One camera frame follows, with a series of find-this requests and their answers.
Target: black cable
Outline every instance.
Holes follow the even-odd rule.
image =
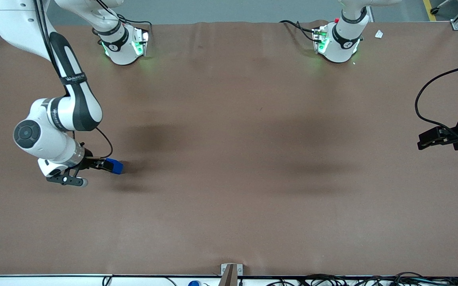
[[[297,27],[298,29],[303,29],[304,31],[312,32],[312,30],[309,30],[309,29],[307,29],[307,28],[303,28],[303,27],[300,26],[299,24],[296,24],[296,23],[294,23],[294,22],[292,22],[292,21],[289,21],[289,20],[282,20],[282,21],[280,21],[279,23],[291,24],[291,25]]]
[[[170,279],[169,277],[164,277],[165,279],[169,280],[174,286],[178,286],[176,283],[174,283],[174,281],[172,279]]]
[[[112,276],[106,276],[102,279],[102,286],[109,286],[109,283],[113,280]]]
[[[266,286],[274,286],[274,285],[276,285],[276,284],[278,284],[278,283],[281,283],[282,285],[287,284],[287,285],[289,285],[289,286],[296,286],[295,284],[292,284],[291,282],[282,281],[282,280],[281,280],[281,281],[276,281],[276,282],[270,283],[270,284],[268,284],[268,285],[266,285]]]
[[[105,158],[108,158],[109,156],[111,156],[113,154],[113,145],[111,143],[111,141],[109,140],[109,138],[107,138],[107,136],[105,136],[105,134],[102,132],[102,130],[100,130],[100,128],[96,127],[95,129],[98,130],[98,132],[100,132],[100,134],[102,134],[102,136],[105,138],[105,140],[107,140],[107,143],[109,143],[109,146],[111,147],[111,151],[109,152],[109,154],[107,156],[103,156],[103,157],[86,157],[87,159],[105,159]]]
[[[451,74],[451,73],[454,73],[454,72],[458,72],[458,68],[456,69],[453,69],[453,70],[449,70],[447,72],[444,72],[438,76],[435,76],[434,78],[432,78],[431,80],[429,80],[421,89],[420,89],[420,92],[418,92],[418,95],[416,96],[416,99],[415,99],[415,112],[416,112],[416,116],[418,116],[418,118],[422,119],[423,121],[425,122],[429,122],[429,123],[432,123],[432,124],[435,124],[435,125],[438,125],[440,127],[443,127],[445,128],[448,132],[450,132],[451,134],[453,134],[455,137],[458,138],[458,134],[456,132],[454,132],[451,128],[449,128],[447,125],[444,125],[438,121],[434,121],[434,120],[430,120],[430,119],[427,119],[425,117],[423,117],[421,114],[420,114],[420,111],[418,110],[418,101],[420,100],[420,96],[423,94],[423,91],[432,83],[434,82],[436,79],[440,78],[440,77],[443,77],[443,76],[446,76],[448,74]]]
[[[291,25],[293,25],[294,27],[296,27],[297,29],[300,29],[300,31],[303,33],[303,35],[304,35],[307,39],[309,39],[309,40],[311,40],[311,41],[313,41],[313,42],[316,42],[316,43],[320,43],[320,42],[321,42],[321,40],[316,40],[316,39],[310,38],[309,35],[307,35],[307,33],[305,33],[305,32],[308,31],[308,32],[312,33],[312,30],[302,27],[302,26],[300,25],[300,21],[297,21],[296,24],[294,24],[293,22],[291,22],[291,21],[289,21],[289,20],[282,20],[282,21],[280,21],[279,23],[291,24]]]
[[[149,21],[133,21],[133,20],[128,20],[127,18],[125,18],[125,16],[123,16],[121,14],[116,14],[116,15],[118,15],[118,18],[120,18],[120,20],[122,20],[123,22],[126,22],[126,23],[136,23],[136,24],[146,23],[146,24],[149,25],[149,27],[151,27],[153,25]]]
[[[149,22],[149,21],[133,21],[133,20],[128,20],[127,18],[125,18],[125,16],[123,16],[123,15],[121,15],[121,14],[116,13],[116,15],[115,15],[115,14],[113,14],[113,11],[110,11],[110,10],[109,10],[109,6],[107,6],[107,4],[105,4],[102,0],[96,0],[96,2],[97,2],[105,11],[107,11],[109,14],[115,16],[116,18],[118,18],[118,19],[119,19],[120,21],[122,21],[123,23],[126,23],[126,24],[128,24],[128,23],[138,23],[138,24],[139,24],[139,23],[147,23],[147,24],[149,24],[149,27],[150,27],[150,28],[151,28],[151,26],[152,26],[151,22]]]

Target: blue object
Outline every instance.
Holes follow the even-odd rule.
[[[113,164],[113,170],[111,173],[113,174],[121,174],[123,172],[123,164],[115,159],[107,158],[105,161],[110,162]]]

